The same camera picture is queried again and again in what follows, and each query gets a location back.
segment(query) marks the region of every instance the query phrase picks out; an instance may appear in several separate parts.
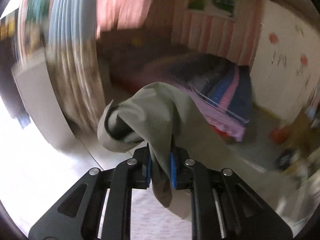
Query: framed picture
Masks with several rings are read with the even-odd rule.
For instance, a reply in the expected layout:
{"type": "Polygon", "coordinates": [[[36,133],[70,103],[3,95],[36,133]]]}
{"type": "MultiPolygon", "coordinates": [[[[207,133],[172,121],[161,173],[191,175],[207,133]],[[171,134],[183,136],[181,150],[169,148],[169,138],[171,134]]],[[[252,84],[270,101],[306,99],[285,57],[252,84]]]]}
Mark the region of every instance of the framed picture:
{"type": "Polygon", "coordinates": [[[236,21],[240,0],[188,0],[187,10],[236,21]]]}

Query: yellow object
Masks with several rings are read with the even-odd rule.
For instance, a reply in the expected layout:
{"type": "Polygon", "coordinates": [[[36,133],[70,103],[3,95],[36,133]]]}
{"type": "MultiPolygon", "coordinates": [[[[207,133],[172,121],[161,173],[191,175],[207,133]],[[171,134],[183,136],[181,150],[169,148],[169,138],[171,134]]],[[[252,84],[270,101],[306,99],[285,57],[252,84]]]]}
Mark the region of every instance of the yellow object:
{"type": "Polygon", "coordinates": [[[8,36],[12,37],[14,35],[14,31],[15,31],[15,20],[14,18],[12,18],[8,23],[8,36]]]}
{"type": "Polygon", "coordinates": [[[141,38],[133,38],[131,44],[136,47],[142,47],[143,40],[141,38]]]}
{"type": "Polygon", "coordinates": [[[8,36],[8,26],[1,25],[0,32],[0,41],[2,41],[8,36]]]}

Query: black metal bracket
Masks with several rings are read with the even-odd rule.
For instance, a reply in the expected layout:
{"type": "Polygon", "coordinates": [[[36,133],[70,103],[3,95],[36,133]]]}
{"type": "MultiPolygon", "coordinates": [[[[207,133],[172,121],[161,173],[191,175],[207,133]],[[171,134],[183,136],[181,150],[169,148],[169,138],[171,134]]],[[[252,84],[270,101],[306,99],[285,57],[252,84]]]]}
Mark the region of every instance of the black metal bracket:
{"type": "MultiPolygon", "coordinates": [[[[292,239],[289,226],[231,169],[214,171],[171,150],[171,183],[189,189],[192,239],[292,239]]],[[[115,169],[89,170],[31,228],[30,240],[97,240],[106,192],[110,189],[101,240],[129,240],[132,189],[147,189],[151,177],[149,147],[115,169]]]]}

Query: gray cloth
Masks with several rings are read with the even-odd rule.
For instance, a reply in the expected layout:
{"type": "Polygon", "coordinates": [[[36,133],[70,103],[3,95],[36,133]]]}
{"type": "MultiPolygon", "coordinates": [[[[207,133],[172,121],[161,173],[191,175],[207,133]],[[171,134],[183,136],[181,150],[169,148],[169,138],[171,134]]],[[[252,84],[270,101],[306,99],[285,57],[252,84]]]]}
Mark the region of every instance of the gray cloth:
{"type": "Polygon", "coordinates": [[[190,219],[189,193],[175,191],[169,183],[172,135],[176,146],[186,149],[191,158],[207,168],[233,169],[274,210],[281,198],[295,191],[295,184],[287,176],[260,173],[231,152],[192,99],[171,85],[153,83],[118,106],[111,102],[98,125],[99,142],[110,151],[125,152],[142,140],[149,143],[156,198],[176,215],[190,219]]]}

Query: pink curtain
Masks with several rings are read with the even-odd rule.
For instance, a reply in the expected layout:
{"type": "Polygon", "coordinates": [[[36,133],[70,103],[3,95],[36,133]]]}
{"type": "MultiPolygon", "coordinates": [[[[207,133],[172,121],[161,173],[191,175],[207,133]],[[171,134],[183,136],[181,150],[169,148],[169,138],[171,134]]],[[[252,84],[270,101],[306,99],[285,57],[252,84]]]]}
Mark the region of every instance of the pink curtain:
{"type": "Polygon", "coordinates": [[[152,0],[97,0],[98,31],[142,27],[152,0]]]}
{"type": "Polygon", "coordinates": [[[262,0],[239,0],[236,21],[186,10],[176,0],[172,42],[252,67],[262,15],[262,0]]]}

